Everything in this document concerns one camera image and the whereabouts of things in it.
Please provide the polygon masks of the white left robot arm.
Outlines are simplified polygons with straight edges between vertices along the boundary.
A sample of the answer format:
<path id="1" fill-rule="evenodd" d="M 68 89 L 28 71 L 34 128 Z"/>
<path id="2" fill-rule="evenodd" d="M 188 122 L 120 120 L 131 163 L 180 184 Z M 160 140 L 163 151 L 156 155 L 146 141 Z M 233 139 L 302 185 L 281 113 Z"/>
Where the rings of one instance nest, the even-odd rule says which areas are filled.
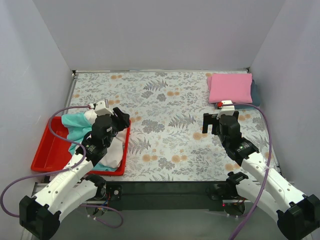
<path id="1" fill-rule="evenodd" d="M 97 175 L 86 176 L 107 154 L 113 138 L 130 126 L 130 116 L 118 107 L 95 109 L 91 131 L 86 133 L 62 171 L 34 196 L 19 202 L 19 223 L 40 240 L 49 240 L 61 221 L 84 201 L 100 194 L 106 182 Z"/>

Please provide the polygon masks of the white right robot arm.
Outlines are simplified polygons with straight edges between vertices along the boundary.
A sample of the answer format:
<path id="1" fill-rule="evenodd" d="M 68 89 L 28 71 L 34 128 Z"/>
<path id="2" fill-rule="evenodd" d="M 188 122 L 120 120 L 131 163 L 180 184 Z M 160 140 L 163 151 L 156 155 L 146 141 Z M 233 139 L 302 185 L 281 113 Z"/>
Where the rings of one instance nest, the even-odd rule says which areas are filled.
<path id="1" fill-rule="evenodd" d="M 257 202 L 257 206 L 275 220 L 288 240 L 301 240 L 320 227 L 320 200 L 314 194 L 306 195 L 295 188 L 273 167 L 259 149 L 242 136 L 238 111 L 233 115 L 203 115 L 202 132 L 212 126 L 212 134 L 233 161 L 250 173 L 263 187 L 250 183 L 244 173 L 228 174 L 227 182 L 241 197 Z"/>

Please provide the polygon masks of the teal t shirt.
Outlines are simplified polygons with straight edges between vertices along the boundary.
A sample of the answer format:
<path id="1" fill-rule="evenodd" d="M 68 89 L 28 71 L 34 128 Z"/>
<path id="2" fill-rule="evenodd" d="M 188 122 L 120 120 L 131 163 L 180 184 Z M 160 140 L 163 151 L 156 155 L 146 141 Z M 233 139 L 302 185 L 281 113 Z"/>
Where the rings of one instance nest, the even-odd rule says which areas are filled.
<path id="1" fill-rule="evenodd" d="M 97 114 L 93 109 L 86 112 L 64 114 L 61 117 L 61 122 L 68 129 L 67 139 L 81 143 L 84 136 L 92 130 L 96 118 Z"/>

